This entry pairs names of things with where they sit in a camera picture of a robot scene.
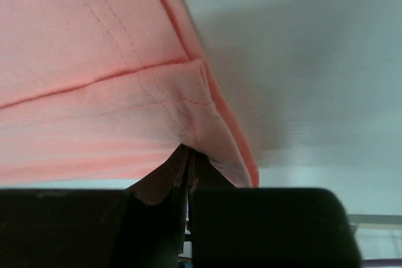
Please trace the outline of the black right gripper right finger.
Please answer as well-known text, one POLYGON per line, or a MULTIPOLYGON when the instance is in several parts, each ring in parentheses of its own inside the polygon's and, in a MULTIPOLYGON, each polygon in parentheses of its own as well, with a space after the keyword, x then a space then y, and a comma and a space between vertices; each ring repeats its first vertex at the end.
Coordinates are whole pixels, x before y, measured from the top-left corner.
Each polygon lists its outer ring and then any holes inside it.
POLYGON ((194 267, 360 267, 345 209, 323 188, 236 188, 204 154, 188 162, 194 267))

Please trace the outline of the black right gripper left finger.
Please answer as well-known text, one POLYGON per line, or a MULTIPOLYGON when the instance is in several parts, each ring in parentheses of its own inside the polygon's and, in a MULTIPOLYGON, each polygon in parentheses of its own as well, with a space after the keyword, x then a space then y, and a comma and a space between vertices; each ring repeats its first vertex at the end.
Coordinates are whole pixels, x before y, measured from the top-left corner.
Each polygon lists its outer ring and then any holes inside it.
POLYGON ((125 190, 1 190, 2 267, 176 267, 190 149, 125 190))

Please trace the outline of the salmon pink t shirt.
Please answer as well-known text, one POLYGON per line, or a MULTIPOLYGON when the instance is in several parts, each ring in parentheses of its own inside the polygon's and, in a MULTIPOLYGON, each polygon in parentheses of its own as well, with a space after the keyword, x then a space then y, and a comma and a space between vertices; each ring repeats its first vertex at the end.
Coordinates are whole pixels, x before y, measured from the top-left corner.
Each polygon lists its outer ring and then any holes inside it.
POLYGON ((139 179, 178 145, 257 186, 182 0, 1 0, 1 183, 139 179))

